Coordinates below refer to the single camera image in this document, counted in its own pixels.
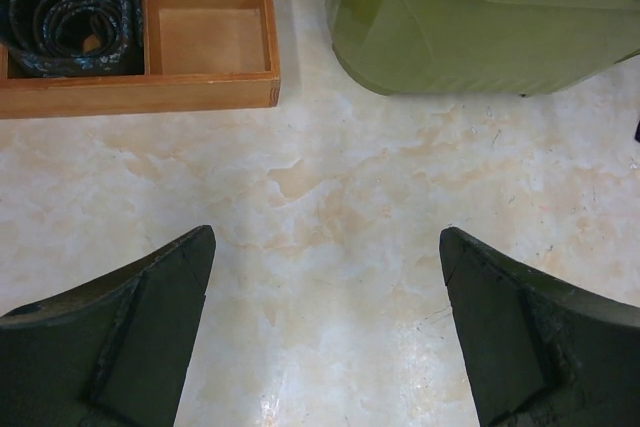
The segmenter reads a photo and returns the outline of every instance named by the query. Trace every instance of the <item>dark patterned fabric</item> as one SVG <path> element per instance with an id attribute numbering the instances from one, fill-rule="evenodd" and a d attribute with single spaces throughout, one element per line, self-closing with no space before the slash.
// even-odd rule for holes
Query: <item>dark patterned fabric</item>
<path id="1" fill-rule="evenodd" d="M 0 0 L 0 41 L 32 77 L 141 74 L 142 24 L 141 0 Z"/>

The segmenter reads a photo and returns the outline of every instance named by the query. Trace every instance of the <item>coiled belt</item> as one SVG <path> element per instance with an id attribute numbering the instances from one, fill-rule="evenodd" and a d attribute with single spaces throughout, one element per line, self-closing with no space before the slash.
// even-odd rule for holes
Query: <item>coiled belt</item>
<path id="1" fill-rule="evenodd" d="M 0 40 L 32 77 L 144 72 L 140 0 L 0 0 Z"/>

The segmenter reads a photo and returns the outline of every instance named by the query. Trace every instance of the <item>green plastic bin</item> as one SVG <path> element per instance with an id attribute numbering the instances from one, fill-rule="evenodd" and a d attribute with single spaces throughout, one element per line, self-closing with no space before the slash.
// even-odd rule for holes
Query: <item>green plastic bin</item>
<path id="1" fill-rule="evenodd" d="M 550 93 L 640 48 L 640 0 L 327 0 L 334 51 L 364 87 Z"/>

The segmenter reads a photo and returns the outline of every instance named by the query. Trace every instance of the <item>dark green object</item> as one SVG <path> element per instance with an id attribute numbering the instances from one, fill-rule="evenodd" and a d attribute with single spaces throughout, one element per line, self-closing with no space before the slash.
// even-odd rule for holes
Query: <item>dark green object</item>
<path id="1" fill-rule="evenodd" d="M 0 425 L 172 426 L 215 245 L 199 227 L 0 317 Z"/>
<path id="2" fill-rule="evenodd" d="M 483 427 L 638 425 L 640 309 L 458 229 L 442 232 L 440 257 Z"/>
<path id="3" fill-rule="evenodd" d="M 640 0 L 327 0 L 336 56 L 364 87 L 544 94 L 640 48 Z"/>
<path id="4" fill-rule="evenodd" d="M 142 74 L 142 17 L 141 0 L 0 0 L 0 42 L 30 77 Z"/>

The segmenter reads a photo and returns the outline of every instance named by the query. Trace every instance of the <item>green plastic part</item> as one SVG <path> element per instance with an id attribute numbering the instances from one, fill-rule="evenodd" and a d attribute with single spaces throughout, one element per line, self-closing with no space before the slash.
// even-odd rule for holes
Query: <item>green plastic part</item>
<path id="1" fill-rule="evenodd" d="M 327 0 L 333 48 L 381 94 L 551 93 L 638 53 L 640 0 Z"/>

